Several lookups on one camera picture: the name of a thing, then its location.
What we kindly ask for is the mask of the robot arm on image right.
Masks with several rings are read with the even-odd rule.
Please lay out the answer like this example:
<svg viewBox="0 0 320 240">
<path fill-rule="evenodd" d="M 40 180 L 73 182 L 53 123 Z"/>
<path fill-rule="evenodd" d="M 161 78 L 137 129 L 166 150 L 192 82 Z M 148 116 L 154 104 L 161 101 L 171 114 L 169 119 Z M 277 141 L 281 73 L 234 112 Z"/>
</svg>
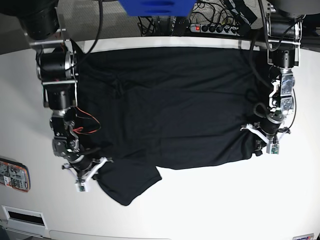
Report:
<svg viewBox="0 0 320 240">
<path fill-rule="evenodd" d="M 283 10 L 258 1 L 264 41 L 267 49 L 267 63 L 270 65 L 269 81 L 259 74 L 253 61 L 253 51 L 257 36 L 254 36 L 249 48 L 249 64 L 256 78 L 268 88 L 268 102 L 258 102 L 253 112 L 258 122 L 241 127 L 258 136 L 257 147 L 266 147 L 270 155 L 280 151 L 280 137 L 291 132 L 284 126 L 287 116 L 296 114 L 295 77 L 292 69 L 299 66 L 304 14 L 286 13 Z"/>
</svg>

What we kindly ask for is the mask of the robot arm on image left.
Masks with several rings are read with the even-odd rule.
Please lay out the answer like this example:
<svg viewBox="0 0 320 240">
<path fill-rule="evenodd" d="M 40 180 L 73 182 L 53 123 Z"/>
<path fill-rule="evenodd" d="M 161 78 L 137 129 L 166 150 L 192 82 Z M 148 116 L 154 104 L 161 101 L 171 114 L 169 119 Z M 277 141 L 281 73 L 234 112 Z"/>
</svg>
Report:
<svg viewBox="0 0 320 240">
<path fill-rule="evenodd" d="M 98 162 L 88 156 L 79 141 L 75 119 L 68 112 L 78 106 L 79 66 L 88 54 L 79 56 L 68 35 L 56 0 L 17 0 L 11 15 L 19 20 L 24 35 L 36 51 L 36 74 L 41 81 L 43 106 L 52 110 L 53 152 L 68 161 L 63 169 L 75 170 L 78 177 L 94 173 Z"/>
</svg>

